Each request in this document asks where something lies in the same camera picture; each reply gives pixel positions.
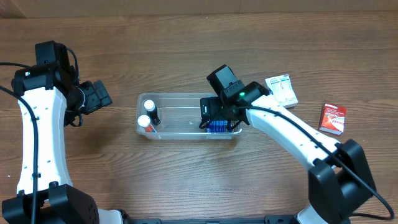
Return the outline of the black tube white cap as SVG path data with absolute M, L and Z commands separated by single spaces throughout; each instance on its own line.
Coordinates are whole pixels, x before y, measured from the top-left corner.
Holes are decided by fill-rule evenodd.
M 146 109 L 147 115 L 153 125 L 157 126 L 160 124 L 161 120 L 158 115 L 158 107 L 152 100 L 144 101 L 144 108 Z

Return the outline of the clear plastic container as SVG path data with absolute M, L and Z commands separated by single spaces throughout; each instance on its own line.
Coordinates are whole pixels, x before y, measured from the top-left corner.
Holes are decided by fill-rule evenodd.
M 158 108 L 160 124 L 148 133 L 136 124 L 136 132 L 152 140 L 209 140 L 232 139 L 242 132 L 239 125 L 226 133 L 211 133 L 200 129 L 200 99 L 213 97 L 214 93 L 142 93 L 137 100 L 136 116 L 146 115 L 146 100 L 152 100 Z

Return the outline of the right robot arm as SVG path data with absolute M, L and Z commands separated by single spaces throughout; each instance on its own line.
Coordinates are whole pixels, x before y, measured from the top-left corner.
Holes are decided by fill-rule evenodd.
M 363 148 L 350 139 L 340 143 L 280 106 L 257 82 L 211 81 L 217 96 L 200 128 L 217 119 L 243 121 L 261 130 L 293 155 L 308 174 L 310 205 L 296 223 L 344 223 L 377 194 Z

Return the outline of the blue medicine box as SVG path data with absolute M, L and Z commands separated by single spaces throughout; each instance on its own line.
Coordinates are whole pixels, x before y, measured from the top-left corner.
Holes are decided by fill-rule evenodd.
M 231 133 L 233 125 L 231 121 L 218 120 L 212 121 L 207 127 L 206 131 L 208 133 Z

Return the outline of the orange tube white cap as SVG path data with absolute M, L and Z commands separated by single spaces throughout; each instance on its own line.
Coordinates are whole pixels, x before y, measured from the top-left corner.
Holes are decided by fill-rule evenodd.
M 140 127 L 144 129 L 146 133 L 155 133 L 156 130 L 151 123 L 151 120 L 148 115 L 140 115 L 137 119 L 137 123 Z

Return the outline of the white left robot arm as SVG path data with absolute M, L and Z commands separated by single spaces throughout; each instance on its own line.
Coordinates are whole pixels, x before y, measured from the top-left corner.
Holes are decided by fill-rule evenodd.
M 2 202 L 8 223 L 128 223 L 74 188 L 65 154 L 65 126 L 112 103 L 101 81 L 79 82 L 78 69 L 57 62 L 20 65 L 6 93 L 22 115 L 22 169 L 17 195 Z

